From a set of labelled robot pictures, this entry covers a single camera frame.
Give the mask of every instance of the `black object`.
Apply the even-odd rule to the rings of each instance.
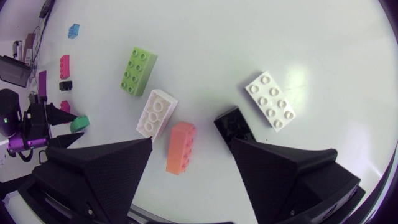
[[[29,104],[39,103],[39,96],[37,96],[37,94],[29,94],[28,99],[29,99]]]
[[[7,0],[0,0],[0,11],[2,9],[2,7],[5,5]]]
[[[71,90],[72,87],[73,87],[72,81],[63,81],[63,82],[60,82],[60,90],[61,90],[61,91],[68,91],[68,90]]]
[[[25,63],[7,56],[0,56],[0,79],[26,88],[31,68]]]
[[[17,132],[21,109],[19,95],[9,89],[0,90],[0,133],[10,137]]]
[[[375,207],[377,201],[379,200],[381,196],[381,193],[385,187],[389,187],[386,185],[387,180],[390,176],[391,173],[391,168],[392,164],[394,163],[394,159],[396,156],[397,149],[394,150],[394,153],[391,157],[390,163],[388,164],[386,170],[383,173],[383,176],[381,177],[379,183],[377,183],[376,187],[373,189],[373,191],[369,194],[369,196],[366,198],[366,200],[361,204],[359,208],[355,210],[348,218],[347,220],[344,221],[344,224],[357,224],[357,223],[367,223],[369,221],[369,218],[371,218],[371,212],[374,213],[376,210],[382,211],[383,207]],[[384,197],[383,198],[385,201],[388,201],[390,198]],[[382,216],[383,217],[383,222],[380,220],[378,223],[388,223],[388,217],[391,217],[392,214]]]
[[[396,152],[397,152],[397,146],[394,151],[394,154],[392,155],[393,158],[392,162],[395,158]],[[398,206],[397,198],[398,198],[398,169],[394,173],[394,177],[391,180],[391,184],[388,188],[386,196],[384,196],[384,199],[380,207],[377,209],[376,214],[372,218],[370,218],[366,223],[371,223],[371,224],[391,223],[392,220],[397,220],[397,210],[395,209]]]
[[[48,147],[48,161],[18,191],[45,223],[124,223],[151,151],[150,138]]]
[[[8,193],[16,191],[24,182],[29,180],[31,177],[32,174],[29,174],[4,183],[0,182],[0,220],[2,224],[15,224],[2,200],[6,198],[6,195]]]
[[[53,103],[45,105],[45,111],[47,112],[47,121],[51,125],[69,123],[77,118],[77,116],[73,114],[56,108]]]
[[[335,163],[334,149],[306,151],[235,138],[231,152],[259,223],[321,223],[360,182]]]
[[[218,116],[214,120],[214,124],[229,149],[231,149],[233,138],[256,141],[249,125],[246,123],[237,106]]]
[[[347,218],[354,211],[358,203],[365,195],[365,190],[361,187],[356,189],[356,193],[341,208],[331,214],[322,224],[346,223]]]
[[[47,136],[49,128],[44,111],[44,106],[38,103],[32,103],[24,112],[22,132],[27,140],[35,140]]]
[[[72,133],[72,134],[64,134],[57,136],[56,138],[52,138],[49,140],[50,147],[58,147],[66,149],[71,144],[73,144],[77,139],[82,137],[84,133]]]
[[[42,10],[40,11],[39,18],[45,18],[51,8],[54,6],[54,1],[55,0],[46,0],[46,2],[43,4]]]

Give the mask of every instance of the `lego brick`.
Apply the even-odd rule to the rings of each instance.
[[[60,59],[60,78],[69,78],[69,55],[63,55]]]
[[[87,116],[77,117],[72,123],[70,123],[70,132],[75,133],[81,131],[85,129],[88,125],[90,125],[90,122],[88,121]]]
[[[256,141],[237,106],[218,116],[214,120],[214,124],[229,149],[231,149],[231,143],[234,138]]]
[[[162,90],[152,90],[141,114],[137,131],[155,141],[166,127],[178,101]]]
[[[157,55],[135,47],[127,63],[120,87],[133,96],[142,96]]]
[[[39,72],[38,96],[47,96],[47,71]]]
[[[68,31],[68,38],[74,39],[75,37],[77,37],[77,35],[79,34],[79,28],[80,28],[79,24],[72,25]]]
[[[292,106],[268,72],[264,72],[250,83],[246,91],[276,132],[296,117]]]
[[[73,87],[72,81],[63,81],[60,82],[60,90],[61,91],[69,91]]]
[[[167,154],[167,172],[175,175],[185,172],[189,165],[195,133],[194,125],[190,123],[179,122],[172,128]]]
[[[64,100],[61,102],[61,110],[70,113],[70,105],[68,101]]]

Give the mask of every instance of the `orange lego brick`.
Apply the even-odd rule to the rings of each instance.
[[[167,155],[167,172],[175,175],[185,172],[185,168],[189,165],[195,133],[194,125],[186,122],[179,122],[172,128]]]

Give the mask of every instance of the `purple robot part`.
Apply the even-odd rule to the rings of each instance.
[[[28,148],[25,148],[24,141],[22,140],[21,133],[16,133],[13,137],[8,139],[8,147],[7,150],[10,153],[22,152],[28,149],[35,149],[38,147],[44,147],[47,145],[47,140],[43,139],[36,139],[27,142]]]
[[[38,95],[39,96],[47,96],[47,71],[43,71],[39,73],[39,84],[38,84]]]

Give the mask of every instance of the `white lego brick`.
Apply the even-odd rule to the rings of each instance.
[[[296,114],[278,84],[264,72],[246,87],[276,132],[291,122]]]
[[[137,125],[137,131],[155,141],[166,127],[178,103],[162,90],[152,90]]]

